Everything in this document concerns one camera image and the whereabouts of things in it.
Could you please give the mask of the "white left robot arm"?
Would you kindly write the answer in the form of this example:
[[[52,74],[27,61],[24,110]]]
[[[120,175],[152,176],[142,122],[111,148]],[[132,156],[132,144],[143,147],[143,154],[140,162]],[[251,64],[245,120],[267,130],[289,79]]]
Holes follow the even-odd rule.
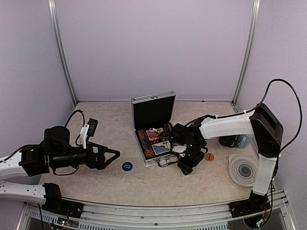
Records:
[[[40,205],[49,205],[57,213],[67,209],[60,188],[54,183],[25,185],[8,183],[15,177],[34,177],[56,173],[57,169],[81,165],[103,170],[120,156],[120,152],[108,147],[85,143],[81,147],[70,145],[70,131],[64,126],[48,128],[44,139],[37,145],[25,145],[0,160],[0,196],[15,198]]]

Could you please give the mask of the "aluminium poker chip case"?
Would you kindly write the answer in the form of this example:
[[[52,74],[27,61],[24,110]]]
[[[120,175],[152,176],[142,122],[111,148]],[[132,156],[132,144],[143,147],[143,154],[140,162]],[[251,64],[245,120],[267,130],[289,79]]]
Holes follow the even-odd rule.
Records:
[[[175,98],[176,94],[174,91],[131,98],[134,132],[146,165],[156,163],[159,167],[163,168],[178,162],[178,157],[172,152],[171,130],[173,126],[170,123]],[[146,132],[150,128],[162,128],[164,130],[160,135],[163,140],[150,141],[148,139],[151,148],[153,144],[168,141],[171,146],[169,152],[149,158],[145,157],[145,146],[141,144],[138,131],[143,129]]]

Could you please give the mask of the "red playing card deck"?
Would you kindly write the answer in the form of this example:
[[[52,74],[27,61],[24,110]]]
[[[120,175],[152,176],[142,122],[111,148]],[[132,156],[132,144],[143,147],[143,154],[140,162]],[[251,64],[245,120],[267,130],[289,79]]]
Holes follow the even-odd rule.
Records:
[[[164,130],[162,128],[158,128],[158,129],[150,128],[146,130],[146,134],[150,141],[161,141],[163,140],[163,138],[160,137],[160,135],[163,133],[163,131]]]

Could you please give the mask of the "blue round button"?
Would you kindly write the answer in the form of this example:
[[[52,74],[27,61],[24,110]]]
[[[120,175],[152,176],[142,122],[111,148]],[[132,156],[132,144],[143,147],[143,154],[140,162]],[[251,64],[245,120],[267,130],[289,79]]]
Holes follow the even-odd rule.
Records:
[[[133,165],[131,162],[125,162],[122,164],[122,169],[126,172],[129,172],[133,169]]]

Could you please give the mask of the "orange round button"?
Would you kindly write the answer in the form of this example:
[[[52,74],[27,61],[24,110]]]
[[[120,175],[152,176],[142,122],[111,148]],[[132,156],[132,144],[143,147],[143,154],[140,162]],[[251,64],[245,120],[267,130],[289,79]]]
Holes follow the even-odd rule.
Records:
[[[205,158],[206,161],[213,161],[215,157],[212,153],[206,153],[204,155],[204,158]]]

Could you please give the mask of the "blue playing card deck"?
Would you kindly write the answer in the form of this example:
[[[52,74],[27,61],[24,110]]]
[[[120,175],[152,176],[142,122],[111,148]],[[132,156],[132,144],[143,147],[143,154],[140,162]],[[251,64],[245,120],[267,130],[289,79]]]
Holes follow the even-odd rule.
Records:
[[[170,143],[166,141],[166,142],[153,144],[152,148],[153,148],[155,155],[160,155],[160,154],[169,152],[171,149],[171,146],[170,146]]]

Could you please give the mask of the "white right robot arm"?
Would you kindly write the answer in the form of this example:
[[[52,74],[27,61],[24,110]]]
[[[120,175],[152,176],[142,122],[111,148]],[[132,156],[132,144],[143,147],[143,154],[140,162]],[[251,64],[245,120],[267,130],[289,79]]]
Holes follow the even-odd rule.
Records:
[[[217,116],[205,115],[186,125],[176,124],[171,138],[179,143],[173,151],[181,156],[178,166],[185,175],[192,172],[203,158],[201,151],[207,140],[219,138],[226,146],[245,147],[256,141],[259,164],[251,198],[245,202],[248,212],[255,213],[264,205],[264,198],[275,176],[283,138],[283,125],[263,103],[241,113]]]

